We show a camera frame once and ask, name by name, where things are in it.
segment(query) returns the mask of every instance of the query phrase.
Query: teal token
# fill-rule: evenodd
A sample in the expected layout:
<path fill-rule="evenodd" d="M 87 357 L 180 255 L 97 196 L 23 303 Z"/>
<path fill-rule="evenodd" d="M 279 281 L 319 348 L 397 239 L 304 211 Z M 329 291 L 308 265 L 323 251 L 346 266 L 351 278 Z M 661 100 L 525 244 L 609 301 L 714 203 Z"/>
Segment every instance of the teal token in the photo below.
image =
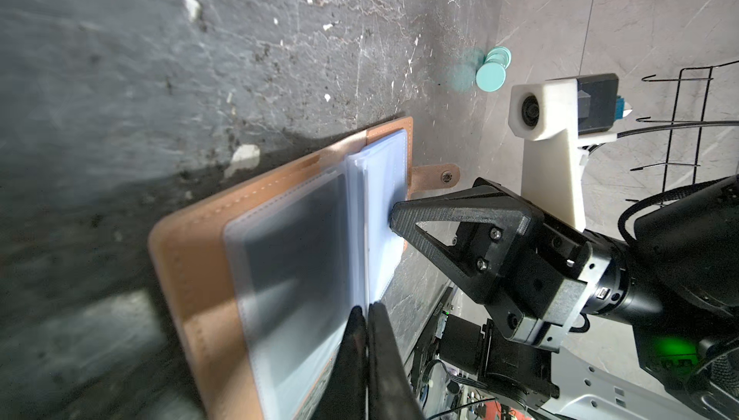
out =
<path fill-rule="evenodd" d="M 497 62 L 486 62 L 477 70 L 475 82 L 482 91 L 495 91 L 505 82 L 505 68 Z"/>
<path fill-rule="evenodd" d="M 504 69 L 507 69 L 511 65 L 511 51 L 504 46 L 495 46 L 485 56 L 485 62 L 496 62 L 497 64 L 503 65 Z"/>

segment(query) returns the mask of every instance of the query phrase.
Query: screw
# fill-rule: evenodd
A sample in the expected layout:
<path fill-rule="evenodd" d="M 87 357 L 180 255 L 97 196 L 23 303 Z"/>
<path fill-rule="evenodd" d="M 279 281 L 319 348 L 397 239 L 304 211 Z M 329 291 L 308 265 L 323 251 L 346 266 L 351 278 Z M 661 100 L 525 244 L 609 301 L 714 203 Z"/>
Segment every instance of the screw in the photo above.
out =
<path fill-rule="evenodd" d="M 490 239 L 491 240 L 494 240 L 495 242 L 497 242 L 502 237 L 503 237 L 503 232 L 500 229 L 496 228 L 495 226 L 493 226 L 490 229 Z"/>

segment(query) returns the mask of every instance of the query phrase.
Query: gray stone surface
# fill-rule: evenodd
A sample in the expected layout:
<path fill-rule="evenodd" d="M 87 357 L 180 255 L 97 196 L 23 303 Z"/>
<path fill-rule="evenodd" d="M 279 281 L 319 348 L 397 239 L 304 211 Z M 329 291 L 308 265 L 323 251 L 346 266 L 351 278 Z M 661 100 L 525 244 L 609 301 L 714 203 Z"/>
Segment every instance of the gray stone surface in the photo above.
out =
<path fill-rule="evenodd" d="M 198 2 L 0 0 L 3 418 L 202 417 L 145 249 L 165 214 L 401 115 L 416 164 L 475 176 L 501 0 Z M 224 181 L 240 144 L 259 166 Z M 445 282 L 403 259 L 403 356 Z"/>

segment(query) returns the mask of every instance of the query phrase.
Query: black wire rack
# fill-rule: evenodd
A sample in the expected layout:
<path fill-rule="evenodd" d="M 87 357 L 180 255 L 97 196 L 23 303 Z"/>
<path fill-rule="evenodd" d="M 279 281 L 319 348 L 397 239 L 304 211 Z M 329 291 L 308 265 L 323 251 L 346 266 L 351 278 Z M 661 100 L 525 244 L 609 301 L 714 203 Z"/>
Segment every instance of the black wire rack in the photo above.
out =
<path fill-rule="evenodd" d="M 675 89 L 675 102 L 672 105 L 672 117 L 670 120 L 652 120 L 652 117 L 641 117 L 639 119 L 636 119 L 636 121 L 641 123 L 665 123 L 665 124 L 674 124 L 674 123 L 684 123 L 684 122 L 693 122 L 695 120 L 676 120 L 678 113 L 678 100 L 680 98 L 680 86 L 682 82 L 706 82 L 706 91 L 703 95 L 703 106 L 701 108 L 701 118 L 700 121 L 704 121 L 706 118 L 706 104 L 708 102 L 708 92 L 711 89 L 711 81 L 713 78 L 713 71 L 714 69 L 718 69 L 720 67 L 726 67 L 727 65 L 737 64 L 739 63 L 739 59 L 736 61 L 731 62 L 725 62 L 724 64 L 716 64 L 716 65 L 709 65 L 706 67 L 683 67 L 680 69 L 680 73 L 678 74 L 677 79 L 655 79 L 657 75 L 647 75 L 646 77 L 642 78 L 642 82 L 678 82 L 677 88 Z M 684 78 L 684 75 L 686 72 L 691 70 L 707 70 L 708 73 L 706 76 L 701 77 L 694 77 L 694 78 Z M 681 162 L 673 162 L 670 161 L 670 151 L 672 150 L 672 133 L 673 130 L 670 129 L 670 135 L 667 137 L 667 153 L 665 154 L 664 162 L 658 162 L 656 164 L 650 164 L 650 165 L 644 165 L 644 166 L 637 166 L 635 168 L 632 168 L 631 171 L 639 171 L 645 168 L 650 168 L 653 166 L 663 166 L 664 167 L 664 173 L 662 175 L 662 190 L 661 192 L 664 192 L 667 188 L 667 171 L 670 168 L 670 166 L 691 166 L 693 168 L 693 175 L 692 175 L 692 183 L 696 183 L 696 177 L 697 177 L 697 167 L 700 166 L 698 164 L 698 158 L 701 154 L 701 138 L 703 135 L 703 128 L 699 127 L 697 129 L 697 138 L 696 138 L 696 153 L 695 158 L 693 159 L 693 162 L 691 164 L 681 163 Z M 627 199 L 629 202 L 637 202 L 633 199 Z"/>

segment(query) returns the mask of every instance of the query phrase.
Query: leather cover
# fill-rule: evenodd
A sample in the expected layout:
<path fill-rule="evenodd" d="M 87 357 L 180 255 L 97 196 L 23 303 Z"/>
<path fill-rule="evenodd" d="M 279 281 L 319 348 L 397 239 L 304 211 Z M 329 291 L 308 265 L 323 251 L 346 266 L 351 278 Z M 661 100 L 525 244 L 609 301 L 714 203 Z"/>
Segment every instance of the leather cover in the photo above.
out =
<path fill-rule="evenodd" d="M 226 224 L 400 129 L 408 134 L 411 181 L 413 120 L 406 117 L 357 132 L 208 197 L 153 228 L 149 252 L 209 418 L 263 418 L 226 258 Z"/>

